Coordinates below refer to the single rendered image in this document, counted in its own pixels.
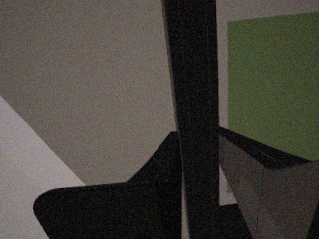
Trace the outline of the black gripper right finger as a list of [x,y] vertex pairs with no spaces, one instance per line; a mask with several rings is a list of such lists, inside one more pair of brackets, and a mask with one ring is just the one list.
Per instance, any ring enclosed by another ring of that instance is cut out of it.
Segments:
[[319,160],[220,127],[219,164],[254,239],[319,239]]

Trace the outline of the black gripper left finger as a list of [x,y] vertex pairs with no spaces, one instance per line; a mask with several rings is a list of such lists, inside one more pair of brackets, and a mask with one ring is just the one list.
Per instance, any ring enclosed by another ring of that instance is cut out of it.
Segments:
[[147,235],[181,239],[182,161],[177,131],[126,182],[47,190],[33,212],[49,239]]

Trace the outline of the grey flat panel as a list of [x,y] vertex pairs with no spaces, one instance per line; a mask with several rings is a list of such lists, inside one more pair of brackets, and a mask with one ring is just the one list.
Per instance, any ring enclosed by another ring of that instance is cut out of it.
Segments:
[[161,0],[0,0],[0,95],[85,186],[176,131]]

